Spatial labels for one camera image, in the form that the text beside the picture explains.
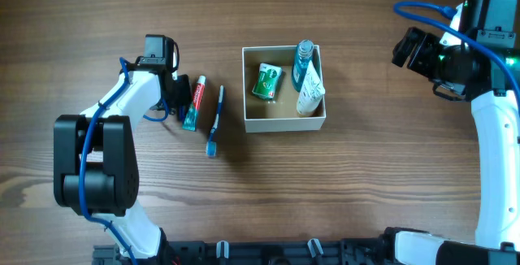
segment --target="wooden surface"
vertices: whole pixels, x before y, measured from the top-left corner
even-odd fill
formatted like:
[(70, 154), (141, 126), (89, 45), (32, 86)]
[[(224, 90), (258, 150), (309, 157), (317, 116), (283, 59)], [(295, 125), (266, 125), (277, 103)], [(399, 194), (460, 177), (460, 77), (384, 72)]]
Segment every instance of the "wooden surface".
[[(141, 54), (146, 33), (173, 37), (180, 72), (209, 81), (199, 132), (168, 120), (134, 134), (139, 199), (170, 240), (333, 240), (405, 226), (473, 241), (470, 104), (434, 97), (426, 79), (390, 63), (418, 25), (392, 13), (397, 1), (0, 0), (0, 263), (89, 263), (92, 245), (111, 243), (54, 201), (53, 123), (101, 98), (118, 57)], [(241, 48), (304, 38), (321, 46), (322, 130), (246, 135)], [(221, 84), (219, 157), (208, 159)]]

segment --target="bottle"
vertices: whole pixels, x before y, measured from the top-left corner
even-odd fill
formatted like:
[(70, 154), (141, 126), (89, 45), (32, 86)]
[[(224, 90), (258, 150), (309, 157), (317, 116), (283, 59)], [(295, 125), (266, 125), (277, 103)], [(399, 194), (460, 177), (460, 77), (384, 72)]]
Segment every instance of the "bottle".
[(303, 80), (306, 77), (309, 62), (314, 52), (314, 44), (312, 41), (300, 41), (294, 55), (294, 65), (292, 66), (292, 86), (297, 92), (300, 92)]

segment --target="toothbrush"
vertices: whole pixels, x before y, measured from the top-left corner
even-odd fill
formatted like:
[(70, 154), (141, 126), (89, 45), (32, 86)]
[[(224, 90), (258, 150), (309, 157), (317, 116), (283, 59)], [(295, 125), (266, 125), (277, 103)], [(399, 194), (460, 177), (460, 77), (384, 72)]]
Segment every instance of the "toothbrush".
[(213, 127), (211, 128), (210, 137), (208, 138), (208, 143), (206, 144), (206, 154), (209, 157), (217, 156), (217, 143), (213, 141), (213, 136), (217, 129), (219, 128), (219, 117), (220, 112), (222, 111), (222, 105), (224, 101), (224, 86), (220, 85), (220, 94), (219, 94), (219, 104), (217, 105), (217, 115), (214, 118)]

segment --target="blue cable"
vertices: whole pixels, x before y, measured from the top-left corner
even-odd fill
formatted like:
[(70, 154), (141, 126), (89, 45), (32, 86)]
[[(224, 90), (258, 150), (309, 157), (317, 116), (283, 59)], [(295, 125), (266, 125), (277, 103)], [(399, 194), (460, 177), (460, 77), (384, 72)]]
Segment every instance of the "blue cable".
[(433, 9), (433, 10), (440, 12), (443, 16), (445, 16), (449, 19), (452, 19), (455, 16), (454, 14), (452, 15), (453, 11), (457, 12), (455, 9), (450, 8), (450, 7), (440, 7), (440, 6), (433, 5), (433, 4), (426, 3), (426, 2), (411, 2), (411, 1), (398, 2), (393, 6), (394, 12), (396, 12), (398, 15), (401, 15), (410, 20), (415, 20), (418, 22), (422, 22), (424, 24), (429, 24), (440, 30), (444, 30), (445, 32), (453, 35), (454, 37), (459, 38), (461, 41), (464, 41), (466, 44), (468, 44), (475, 50), (484, 54), (491, 61), (495, 62), (495, 64), (502, 70), (505, 77), (511, 84), (511, 88), (513, 89), (513, 92), (514, 92), (514, 97), (517, 101), (518, 114), (520, 115), (520, 87), (518, 87), (518, 83), (514, 79), (513, 73), (511, 73), (509, 68), (505, 65), (504, 61), (502, 61), (492, 50), (489, 50), (487, 47), (479, 44), (477, 41), (472, 40), (468, 36), (458, 32), (457, 30), (450, 28), (446, 24), (442, 24), (441, 22), (439, 22), (437, 20), (433, 20), (433, 19), (430, 19), (430, 18), (427, 18), (424, 16), (415, 15), (415, 14), (412, 14), (409, 12), (402, 11), (401, 7), (429, 8), (429, 9)]
[(90, 145), (92, 143), (91, 142), (92, 141), (92, 135), (93, 135), (93, 132), (94, 132), (94, 128), (96, 126), (96, 122), (98, 121), (99, 116), (101, 116), (103, 114), (103, 112), (106, 110), (106, 108), (112, 102), (114, 102), (114, 100), (120, 94), (122, 94), (123, 91), (126, 89), (126, 87), (130, 84), (130, 80), (129, 80), (129, 77), (128, 77), (128, 69), (127, 69), (128, 61), (123, 59), (123, 58), (120, 58), (119, 61), (121, 62), (121, 68), (123, 69), (123, 72), (124, 72), (124, 82), (121, 85), (121, 87), (119, 87), (119, 89), (117, 89), (117, 91), (115, 91), (115, 93), (112, 94), (112, 96), (110, 96), (105, 101), (105, 103), (103, 103), (94, 112), (94, 115), (92, 116), (92, 119), (90, 120), (89, 128), (87, 129), (87, 134), (86, 134), (85, 139), (84, 139), (83, 151), (81, 152), (81, 165), (80, 165), (80, 208), (81, 208), (81, 213), (83, 214), (83, 216), (88, 221), (91, 221), (91, 222), (94, 222), (94, 223), (98, 223), (98, 224), (102, 224), (106, 228), (110, 229), (110, 231), (117, 238), (119, 243), (128, 252), (128, 255), (130, 255), (130, 259), (132, 260), (132, 264), (133, 265), (137, 265), (137, 260), (136, 260), (136, 257), (133, 255), (132, 248), (130, 248), (130, 246), (126, 243), (126, 241), (124, 241), (123, 237), (121, 237), (121, 235), (119, 234), (117, 229), (115, 229), (115, 227), (112, 225), (112, 222), (108, 222), (108, 221), (106, 221), (104, 219), (99, 219), (99, 218), (96, 218), (96, 217), (92, 217), (90, 215), (89, 209), (87, 208), (87, 200), (86, 200), (86, 196), (85, 196), (85, 172), (86, 172), (86, 165), (87, 165), (87, 154), (89, 153)]
[(143, 115), (143, 118), (145, 118), (149, 121), (152, 121), (152, 122), (163, 122), (168, 117), (168, 113), (170, 112), (170, 110), (168, 109), (168, 105), (166, 104), (166, 99), (164, 99), (164, 98), (162, 99), (162, 105), (164, 106), (164, 116), (161, 119), (150, 118), (147, 115)]

